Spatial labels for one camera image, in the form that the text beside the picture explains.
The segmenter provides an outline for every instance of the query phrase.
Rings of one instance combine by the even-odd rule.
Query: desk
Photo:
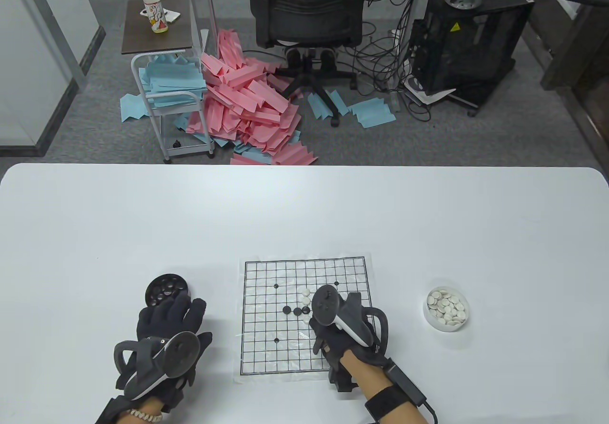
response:
[[[3,423],[93,422],[167,272],[214,333],[168,422],[369,423],[324,381],[233,383],[239,259],[331,252],[372,254],[387,351],[440,423],[605,415],[609,191],[592,169],[21,164],[0,226]],[[472,307],[453,334],[422,315],[444,278]]]
[[[167,32],[155,34],[150,28],[148,18],[139,14],[144,8],[144,2],[128,0],[121,54],[192,48],[189,0],[161,0],[161,2],[163,8],[177,11],[181,16],[169,24]]]

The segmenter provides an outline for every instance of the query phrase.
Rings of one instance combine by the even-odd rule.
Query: wrist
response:
[[[142,413],[149,414],[150,416],[159,416],[159,415],[161,415],[163,406],[164,406],[163,402],[161,402],[158,398],[151,397],[151,398],[146,399],[146,401],[144,403],[142,403],[135,409],[141,411]],[[143,420],[140,420],[139,418],[131,415],[129,412],[130,411],[128,410],[128,411],[124,411],[123,413],[121,413],[120,418],[117,421],[117,424],[131,424],[131,423],[141,424],[141,423],[143,423]]]

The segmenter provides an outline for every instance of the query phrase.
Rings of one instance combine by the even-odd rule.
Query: metal frame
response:
[[[190,91],[170,91],[167,93],[158,93],[158,94],[147,94],[142,85],[142,81],[139,79],[139,71],[137,66],[137,61],[140,58],[148,57],[151,59],[154,56],[161,56],[163,54],[177,54],[183,53],[186,50],[167,50],[167,51],[155,51],[150,53],[141,53],[136,54],[131,59],[131,73],[133,73],[133,78],[135,78],[135,83],[138,86],[139,92],[142,96],[142,100],[144,101],[144,105],[146,106],[146,111],[148,111],[148,116],[150,117],[150,122],[152,123],[152,128],[154,129],[154,133],[157,137],[159,146],[161,147],[161,151],[163,152],[163,157],[165,161],[169,161],[171,157],[185,156],[193,153],[202,153],[209,152],[210,155],[213,155],[215,144],[209,136],[209,129],[207,128],[207,121],[205,121],[205,115],[203,111],[203,104],[200,98],[196,97]],[[148,102],[149,99],[158,99],[158,98],[166,98],[170,96],[190,96],[195,100],[194,104],[187,106],[173,106],[173,107],[161,107],[161,108],[153,108]],[[201,124],[203,125],[203,131],[205,135],[205,139],[207,143],[202,143],[198,145],[189,145],[189,146],[181,146],[178,148],[167,148],[165,144],[165,136],[163,135],[163,116],[165,115],[177,115],[180,113],[190,113],[192,111],[198,111],[199,116],[201,118]]]
[[[47,0],[23,0],[23,3],[68,83],[74,79],[79,91],[84,91],[87,87],[87,77]]]

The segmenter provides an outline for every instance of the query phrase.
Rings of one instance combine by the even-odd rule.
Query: wrist strap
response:
[[[408,396],[397,385],[386,387],[366,402],[368,412],[379,422],[400,405],[409,402]]]

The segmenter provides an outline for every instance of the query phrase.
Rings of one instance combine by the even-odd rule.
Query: bracelet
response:
[[[163,420],[163,415],[161,415],[161,414],[157,415],[157,416],[153,416],[153,415],[150,415],[150,414],[147,414],[147,413],[142,413],[141,411],[136,410],[135,408],[130,409],[129,410],[129,414],[131,416],[135,416],[136,418],[139,418],[139,419],[141,419],[143,421],[146,421],[146,422],[150,422],[152,424],[155,424],[157,422],[161,422],[161,420]]]

